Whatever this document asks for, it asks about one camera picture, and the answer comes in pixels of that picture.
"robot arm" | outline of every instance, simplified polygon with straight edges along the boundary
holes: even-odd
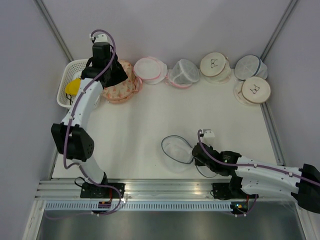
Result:
[[[231,176],[228,188],[235,196],[281,197],[295,200],[300,207],[320,214],[320,172],[314,166],[277,166],[232,151],[217,152],[211,146],[213,132],[209,129],[202,132],[202,140],[192,151],[195,164],[207,166],[222,176]]]
[[[93,57],[88,60],[86,68],[82,71],[80,88],[75,97],[75,103],[60,124],[52,125],[51,133],[58,152],[64,154],[65,139],[68,132],[66,159],[72,160],[80,166],[82,173],[85,173],[95,183],[107,184],[107,175],[99,168],[93,156],[95,143],[86,130],[94,104],[104,88],[117,85],[128,77],[114,53],[115,57],[110,67],[92,82],[110,63],[113,47],[109,44],[106,34],[100,34],[91,39],[93,42]]]

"gray floor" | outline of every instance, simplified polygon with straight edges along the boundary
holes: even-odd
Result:
[[[72,214],[48,211],[51,217]],[[119,211],[42,221],[39,240],[304,240],[292,205],[258,202],[247,217],[222,212]]]

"orange patterned bag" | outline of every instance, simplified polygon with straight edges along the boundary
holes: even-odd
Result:
[[[115,86],[106,87],[102,96],[112,104],[121,104],[128,101],[142,89],[142,81],[134,74],[134,68],[130,62],[119,60],[128,78]]]

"white table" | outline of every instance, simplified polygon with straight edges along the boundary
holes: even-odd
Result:
[[[109,179],[204,179],[194,164],[182,172],[177,171],[179,163],[170,169],[161,149],[162,139],[169,135],[182,136],[194,146],[198,129],[213,130],[213,147],[218,151],[238,152],[276,165],[261,108],[239,103],[233,94],[235,83],[234,77],[225,84],[201,79],[189,89],[178,89],[162,81],[144,84],[126,103],[110,104],[102,99],[87,128],[98,165]],[[79,176],[76,166],[64,169],[59,154],[52,177]]]

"gray wall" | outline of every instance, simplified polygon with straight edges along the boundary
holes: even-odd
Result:
[[[1,1],[0,31],[0,239],[18,240],[48,175],[67,60],[32,0]]]
[[[300,1],[266,64],[269,105],[287,165],[320,170],[320,2]],[[320,215],[311,214],[319,230]]]
[[[219,51],[231,64],[261,55],[289,0],[44,0],[75,59],[91,56],[89,33],[105,29],[120,58],[154,56],[173,67]]]

